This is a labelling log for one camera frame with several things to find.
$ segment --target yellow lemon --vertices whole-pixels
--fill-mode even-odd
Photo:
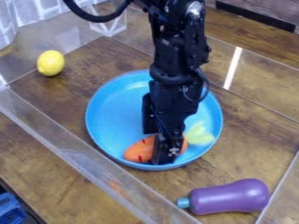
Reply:
[[[65,68],[65,57],[58,51],[46,51],[38,59],[37,62],[38,70],[46,76],[54,76],[59,74]]]

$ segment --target carrot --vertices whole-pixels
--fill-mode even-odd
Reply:
[[[125,159],[137,163],[149,163],[154,156],[155,136],[150,136],[135,144],[133,144],[125,153]],[[182,151],[188,150],[189,144],[186,137],[184,138]]]

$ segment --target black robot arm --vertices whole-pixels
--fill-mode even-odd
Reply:
[[[117,12],[94,16],[74,0],[63,0],[71,10],[91,22],[107,22],[119,16],[131,0]],[[209,62],[212,48],[205,36],[204,0],[135,0],[149,12],[154,38],[154,64],[150,93],[143,98],[143,129],[157,133],[153,164],[173,163],[184,147],[185,119],[197,113],[210,90],[201,65]]]

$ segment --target blue bowl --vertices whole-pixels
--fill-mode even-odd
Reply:
[[[123,165],[139,170],[165,171],[188,165],[198,159],[217,143],[221,136],[224,116],[213,93],[201,103],[198,113],[186,119],[186,130],[202,122],[216,141],[205,145],[190,145],[188,151],[172,164],[139,164],[123,158],[127,148],[147,135],[143,134],[142,104],[149,93],[149,70],[118,76],[95,93],[87,108],[89,133],[99,148]]]

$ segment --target lemon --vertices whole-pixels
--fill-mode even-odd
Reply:
[[[58,51],[50,50],[42,53],[37,62],[38,70],[46,76],[54,76],[65,68],[65,57]]]

